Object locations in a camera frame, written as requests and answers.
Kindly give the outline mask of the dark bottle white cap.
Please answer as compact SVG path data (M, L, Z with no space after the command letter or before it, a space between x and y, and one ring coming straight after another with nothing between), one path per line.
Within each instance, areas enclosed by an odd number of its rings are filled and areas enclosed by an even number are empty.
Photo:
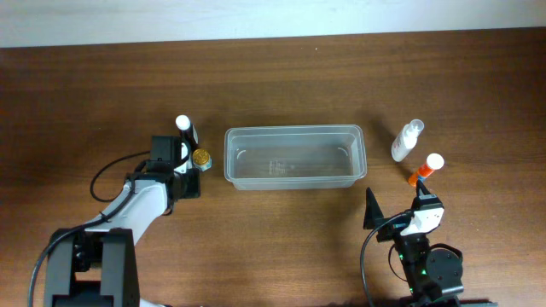
M187 115L178 115L175 120L182 139L187 141L193 150L199 147L197 131Z

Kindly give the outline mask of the clear plastic container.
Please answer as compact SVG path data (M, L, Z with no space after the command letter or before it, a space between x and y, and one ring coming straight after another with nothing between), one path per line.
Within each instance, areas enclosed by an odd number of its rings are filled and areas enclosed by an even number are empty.
M231 128L224 176L238 190L348 188L368 172L357 125Z

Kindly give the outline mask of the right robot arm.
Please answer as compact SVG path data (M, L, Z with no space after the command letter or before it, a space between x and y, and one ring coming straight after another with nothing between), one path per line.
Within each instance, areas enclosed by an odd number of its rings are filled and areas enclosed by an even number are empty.
M359 264L363 290L370 305L374 303L366 280L365 252L373 238L379 242L391 241L391 250L398 253L404 270L403 280L410 291L410 296L402 299L404 306L461 304L457 295L464 291L462 252L443 243L432 245L427 238L440 226L443 215L442 201L423 182L416 185L410 209L392 217L383 215L372 189L366 189L363 228L370 233L361 247Z

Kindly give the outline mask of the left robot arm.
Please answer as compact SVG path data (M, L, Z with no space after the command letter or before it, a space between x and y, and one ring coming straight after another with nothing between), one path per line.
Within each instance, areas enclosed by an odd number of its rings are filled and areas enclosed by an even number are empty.
M58 229L39 256L46 306L149 306L140 293L135 245L151 223L182 199L200 196L192 166L197 144L155 136L147 158L125 176L120 193L90 221Z

